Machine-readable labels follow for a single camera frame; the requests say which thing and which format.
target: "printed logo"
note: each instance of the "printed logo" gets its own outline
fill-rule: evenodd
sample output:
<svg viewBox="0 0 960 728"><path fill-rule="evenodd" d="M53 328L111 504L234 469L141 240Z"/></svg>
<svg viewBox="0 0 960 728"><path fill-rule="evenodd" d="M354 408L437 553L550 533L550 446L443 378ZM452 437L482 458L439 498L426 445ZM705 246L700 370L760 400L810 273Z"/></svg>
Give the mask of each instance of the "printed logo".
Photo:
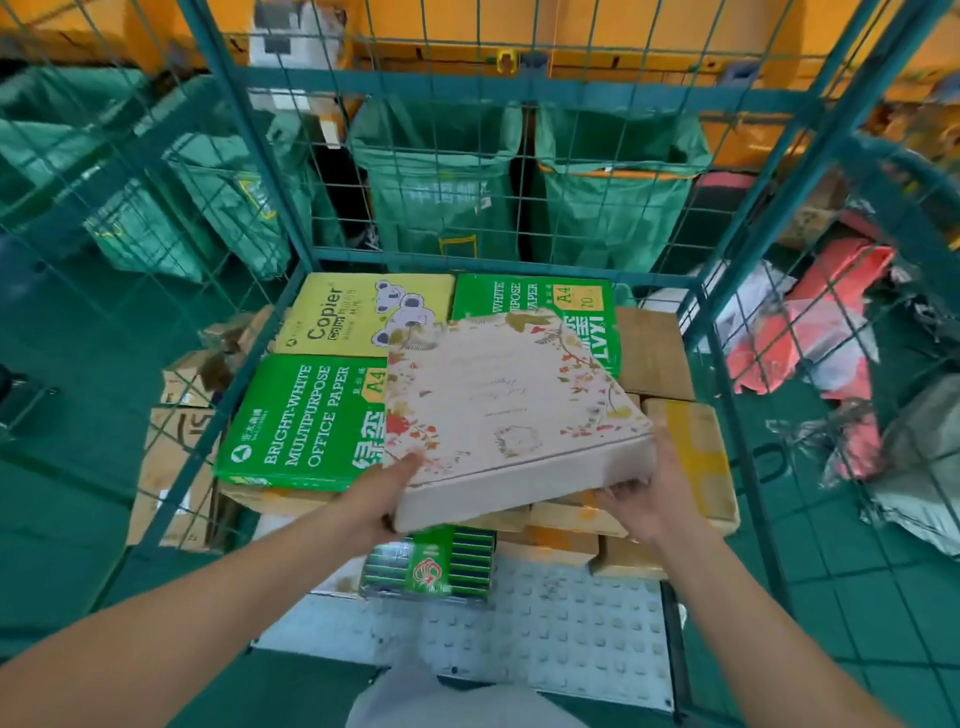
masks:
<svg viewBox="0 0 960 728"><path fill-rule="evenodd" d="M253 448L249 445L238 445L230 454L230 460L234 463L243 463L249 460L251 455L253 455Z"/></svg>
<svg viewBox="0 0 960 728"><path fill-rule="evenodd" d="M414 568L414 581L427 589L440 581L440 577L443 575L444 570L441 569L440 564L429 556Z"/></svg>

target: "green floor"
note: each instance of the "green floor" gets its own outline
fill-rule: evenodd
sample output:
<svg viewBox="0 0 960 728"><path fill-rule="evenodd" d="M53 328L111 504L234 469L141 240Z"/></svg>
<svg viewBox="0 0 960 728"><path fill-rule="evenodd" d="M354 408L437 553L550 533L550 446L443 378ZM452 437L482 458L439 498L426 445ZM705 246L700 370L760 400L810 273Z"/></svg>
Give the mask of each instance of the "green floor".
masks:
<svg viewBox="0 0 960 728"><path fill-rule="evenodd" d="M110 270L94 254L61 272L83 292L47 272L2 309L4 363L61 389L25 424L18 443L0 448L0 649L7 655L83 615L108 579L122 551L160 368L197 346L200 326L237 306L257 308L277 293L252 287L239 269L225 278L223 292L197 295L196 286L168 279L161 290L149 279ZM911 336L903 317L877 328L885 374L907 380L922 368L924 356L903 344ZM695 360L694 370L701 399L713 401L708 365ZM907 395L905 388L898 392ZM752 446L776 440L767 420L798 423L826 411L799 381L773 396L738 397L737 408ZM763 474L774 465L761 461L758 469ZM910 724L954 725L951 710L960 712L960 699L947 701L948 694L960 695L960 566L895 527L861 522L852 490L818 487L822 460L793 453L792 466L793 473L763 485L762 499L798 619ZM743 527L730 543L766 583L754 514L743 497L741 508ZM134 591L202 561L168 556L156 572L122 586ZM735 715L690 623L684 646L694 702ZM177 724L336 725L371 673L254 651L238 658ZM653 721L619 706L563 704L594 726Z"/></svg>

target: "green paper package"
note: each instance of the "green paper package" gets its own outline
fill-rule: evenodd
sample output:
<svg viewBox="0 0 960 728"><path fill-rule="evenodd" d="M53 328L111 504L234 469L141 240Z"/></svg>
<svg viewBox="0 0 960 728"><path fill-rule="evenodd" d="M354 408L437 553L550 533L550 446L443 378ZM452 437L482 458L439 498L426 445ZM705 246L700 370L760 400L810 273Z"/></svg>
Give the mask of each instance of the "green paper package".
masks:
<svg viewBox="0 0 960 728"><path fill-rule="evenodd" d="M272 354L217 457L242 485L344 491L383 453L386 359Z"/></svg>
<svg viewBox="0 0 960 728"><path fill-rule="evenodd" d="M541 307L563 316L594 358L620 376L620 334L607 280L463 274L457 278L450 320Z"/></svg>
<svg viewBox="0 0 960 728"><path fill-rule="evenodd" d="M484 601L490 593L496 536L465 526L438 525L377 546L364 564L362 595Z"/></svg>

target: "green sack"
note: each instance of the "green sack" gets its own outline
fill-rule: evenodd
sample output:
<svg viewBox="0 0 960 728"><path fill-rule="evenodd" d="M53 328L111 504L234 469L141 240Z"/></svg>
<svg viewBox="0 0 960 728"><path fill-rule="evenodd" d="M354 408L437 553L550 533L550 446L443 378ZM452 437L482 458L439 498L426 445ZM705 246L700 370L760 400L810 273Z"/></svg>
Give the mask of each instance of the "green sack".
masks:
<svg viewBox="0 0 960 728"><path fill-rule="evenodd" d="M348 146L383 249L518 260L510 162L522 119L519 107L368 100Z"/></svg>
<svg viewBox="0 0 960 728"><path fill-rule="evenodd" d="M696 114L542 108L536 148L534 260L636 273L653 268L711 159Z"/></svg>
<svg viewBox="0 0 960 728"><path fill-rule="evenodd" d="M121 271L200 283L212 277L224 257L180 180L162 167L133 178L84 227Z"/></svg>
<svg viewBox="0 0 960 728"><path fill-rule="evenodd" d="M33 67L0 85L0 223L47 210L149 106L149 80L123 68Z"/></svg>
<svg viewBox="0 0 960 728"><path fill-rule="evenodd" d="M219 90L212 78L197 77L164 98L153 119L145 119L144 124L159 121L193 93L219 94ZM253 122L275 156L301 228L310 234L315 198L325 197L310 160L311 127L316 119L296 112L255 110ZM178 139L165 158L209 224L254 275L271 279L283 274L291 258L287 233L226 105L218 105L198 120L196 131ZM339 224L325 226L324 232L324 245L347 244Z"/></svg>

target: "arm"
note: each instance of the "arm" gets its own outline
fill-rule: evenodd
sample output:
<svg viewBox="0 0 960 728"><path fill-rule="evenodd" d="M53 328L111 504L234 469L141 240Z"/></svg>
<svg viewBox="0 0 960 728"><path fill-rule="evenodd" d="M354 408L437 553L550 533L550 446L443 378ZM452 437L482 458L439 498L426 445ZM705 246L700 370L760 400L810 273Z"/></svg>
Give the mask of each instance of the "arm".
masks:
<svg viewBox="0 0 960 728"><path fill-rule="evenodd" d="M0 667L4 725L163 726L384 525L420 466L371 468L334 502L204 569L82 619Z"/></svg>
<svg viewBox="0 0 960 728"><path fill-rule="evenodd" d="M650 484L620 484L598 492L598 501L660 559L747 723L901 726L763 591L700 516L665 430L657 432L657 453Z"/></svg>

